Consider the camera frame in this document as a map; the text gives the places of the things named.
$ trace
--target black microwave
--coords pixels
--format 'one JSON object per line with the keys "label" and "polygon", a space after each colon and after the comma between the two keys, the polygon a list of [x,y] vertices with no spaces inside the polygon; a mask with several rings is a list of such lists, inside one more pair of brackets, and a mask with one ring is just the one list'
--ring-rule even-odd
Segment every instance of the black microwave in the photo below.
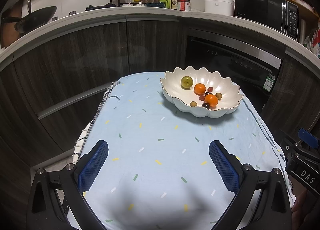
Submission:
{"label": "black microwave", "polygon": [[234,16],[264,24],[297,40],[298,7],[287,0],[235,0]]}

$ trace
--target bowl rim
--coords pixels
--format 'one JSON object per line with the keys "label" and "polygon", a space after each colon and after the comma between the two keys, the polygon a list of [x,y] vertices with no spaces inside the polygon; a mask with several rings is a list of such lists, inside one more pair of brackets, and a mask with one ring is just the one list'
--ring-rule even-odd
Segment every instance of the bowl rim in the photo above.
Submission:
{"label": "bowl rim", "polygon": [[[166,72],[164,73],[164,78],[163,78],[163,79],[166,79],[167,72],[168,72],[168,73],[174,73],[177,68],[179,68],[179,69],[181,69],[181,70],[186,70],[186,69],[189,68],[189,67],[192,68],[192,69],[194,69],[194,70],[205,69],[205,70],[206,70],[208,73],[210,73],[210,74],[213,74],[214,72],[218,72],[218,71],[209,72],[209,71],[207,70],[207,68],[205,68],[205,67],[202,67],[202,68],[200,68],[200,69],[195,69],[193,66],[188,66],[188,67],[186,67],[185,69],[182,69],[182,68],[180,68],[180,67],[175,67],[175,69],[174,69],[173,72],[166,71]],[[230,78],[230,77],[225,77],[225,78],[223,78],[223,77],[221,76],[220,72],[218,72],[218,73],[219,73],[219,76],[220,76],[222,79]],[[164,85],[162,84],[162,78],[160,78],[160,82],[161,82],[162,89],[167,93],[168,96],[172,97],[173,99],[176,98],[176,99],[180,100],[183,104],[185,104],[186,106],[189,106],[189,107],[191,107],[191,108],[197,108],[197,107],[205,108],[205,107],[203,107],[203,106],[195,106],[195,107],[192,107],[192,106],[190,106],[189,104],[186,104],[185,102],[183,102],[180,98],[178,98],[178,97],[173,97],[173,96],[170,95],[170,94],[167,92],[167,90],[164,88]],[[240,94],[240,93],[239,93],[239,92],[240,92],[240,86],[239,86],[239,85],[237,85],[237,86],[239,87],[238,94],[241,95],[241,99],[237,102],[237,104],[236,104],[234,107],[231,107],[231,108],[220,108],[220,109],[217,109],[217,110],[212,110],[212,109],[207,109],[207,108],[205,108],[205,109],[207,109],[208,111],[211,111],[211,112],[216,112],[216,111],[225,110],[225,109],[230,110],[230,109],[237,108],[237,107],[240,105],[241,100],[243,99],[243,94]]]}

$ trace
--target wok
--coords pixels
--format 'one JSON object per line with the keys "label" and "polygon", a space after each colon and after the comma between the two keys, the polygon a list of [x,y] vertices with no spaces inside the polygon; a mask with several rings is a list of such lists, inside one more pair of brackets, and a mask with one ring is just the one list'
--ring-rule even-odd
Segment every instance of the wok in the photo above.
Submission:
{"label": "wok", "polygon": [[4,17],[2,21],[5,23],[16,22],[16,24],[14,25],[15,30],[21,34],[27,33],[49,22],[49,20],[55,14],[56,10],[57,10],[56,6],[49,6],[49,7],[41,8],[31,13],[31,1],[29,1],[28,15],[26,15],[23,18],[8,16],[8,17]]}

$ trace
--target white scalloped bowl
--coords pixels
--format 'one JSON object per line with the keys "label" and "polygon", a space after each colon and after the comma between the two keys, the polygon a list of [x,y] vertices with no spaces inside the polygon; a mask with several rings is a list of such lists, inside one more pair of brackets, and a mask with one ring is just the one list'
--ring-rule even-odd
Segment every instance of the white scalloped bowl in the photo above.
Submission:
{"label": "white scalloped bowl", "polygon": [[[181,79],[184,76],[190,76],[193,79],[193,85],[190,89],[181,87]],[[230,78],[222,78],[218,71],[211,73],[206,68],[199,70],[191,66],[184,70],[175,68],[173,72],[166,71],[164,78],[160,78],[160,81],[165,98],[180,111],[191,113],[196,117],[218,118],[230,114],[238,108],[243,98],[243,95],[239,94],[240,87],[233,85]],[[222,99],[215,109],[206,109],[202,106],[204,102],[199,100],[199,96],[193,92],[197,83],[204,84],[206,88],[213,87],[213,94],[217,92],[222,94]],[[190,106],[191,101],[195,101],[198,106]]]}

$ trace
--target tangerine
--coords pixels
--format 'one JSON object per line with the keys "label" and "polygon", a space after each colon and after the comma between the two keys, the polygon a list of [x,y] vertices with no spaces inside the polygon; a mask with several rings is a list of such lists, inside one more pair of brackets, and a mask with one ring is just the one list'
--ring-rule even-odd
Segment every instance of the tangerine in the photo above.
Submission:
{"label": "tangerine", "polygon": [[194,91],[197,95],[203,95],[205,93],[205,85],[198,83],[194,87]]}
{"label": "tangerine", "polygon": [[215,107],[218,104],[218,98],[213,94],[208,94],[205,96],[204,102],[208,103],[211,107]]}

